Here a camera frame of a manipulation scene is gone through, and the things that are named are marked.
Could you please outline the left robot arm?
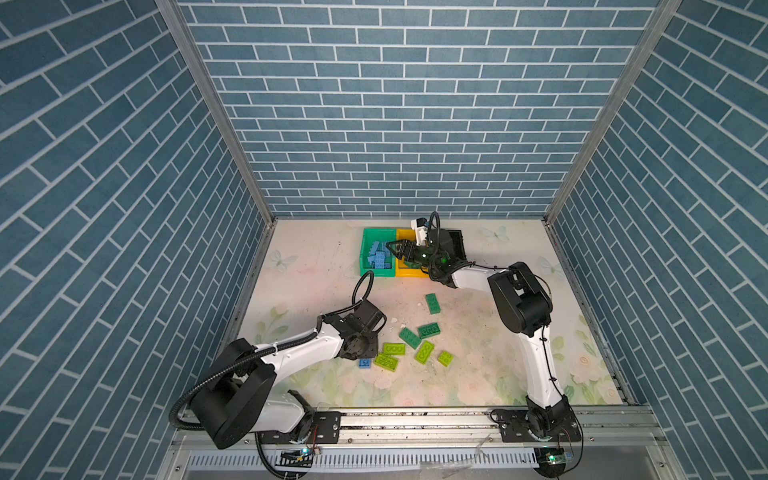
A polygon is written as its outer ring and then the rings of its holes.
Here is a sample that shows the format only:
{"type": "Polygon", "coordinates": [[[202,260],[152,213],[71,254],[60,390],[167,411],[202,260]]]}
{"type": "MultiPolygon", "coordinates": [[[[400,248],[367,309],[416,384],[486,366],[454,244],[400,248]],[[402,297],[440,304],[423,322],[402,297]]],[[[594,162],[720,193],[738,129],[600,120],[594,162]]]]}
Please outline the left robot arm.
{"type": "Polygon", "coordinates": [[[317,428],[316,408],[298,391],[281,396],[274,387],[318,363],[374,358],[386,321],[373,303],[359,300],[320,315],[312,329],[292,338],[261,345],[239,338],[175,402],[169,422],[179,430],[206,432],[219,449],[251,433],[302,443],[317,428]]]}

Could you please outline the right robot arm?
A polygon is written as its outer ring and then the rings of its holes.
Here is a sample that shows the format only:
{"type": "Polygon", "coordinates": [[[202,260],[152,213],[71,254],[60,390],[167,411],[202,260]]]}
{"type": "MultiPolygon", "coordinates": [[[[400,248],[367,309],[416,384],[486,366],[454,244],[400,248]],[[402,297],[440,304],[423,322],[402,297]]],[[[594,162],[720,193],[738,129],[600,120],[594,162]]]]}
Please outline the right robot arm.
{"type": "Polygon", "coordinates": [[[502,324],[520,343],[529,414],[550,425],[568,413],[570,405],[556,378],[549,346],[553,302],[548,284],[524,262],[500,267],[468,260],[460,232],[444,230],[437,213],[412,221],[411,229],[413,240],[390,241],[387,250],[433,282],[490,294],[502,324]]]}

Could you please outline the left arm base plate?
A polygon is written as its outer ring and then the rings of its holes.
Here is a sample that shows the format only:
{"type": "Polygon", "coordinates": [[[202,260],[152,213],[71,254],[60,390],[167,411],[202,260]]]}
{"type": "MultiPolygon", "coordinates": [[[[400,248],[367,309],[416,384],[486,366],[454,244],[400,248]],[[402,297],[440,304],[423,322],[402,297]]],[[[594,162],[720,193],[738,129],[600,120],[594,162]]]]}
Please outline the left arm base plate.
{"type": "Polygon", "coordinates": [[[257,438],[264,444],[337,444],[341,430],[342,414],[339,411],[315,411],[312,418],[305,415],[297,426],[283,433],[262,431],[257,438]]]}

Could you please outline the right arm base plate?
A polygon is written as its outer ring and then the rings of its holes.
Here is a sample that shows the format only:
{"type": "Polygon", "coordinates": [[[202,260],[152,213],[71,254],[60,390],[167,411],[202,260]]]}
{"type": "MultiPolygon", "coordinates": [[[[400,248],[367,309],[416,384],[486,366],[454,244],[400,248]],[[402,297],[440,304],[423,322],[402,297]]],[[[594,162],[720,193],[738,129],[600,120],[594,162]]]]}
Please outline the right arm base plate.
{"type": "Polygon", "coordinates": [[[576,443],[583,439],[570,409],[494,409],[489,417],[497,425],[503,443],[576,443]]]}

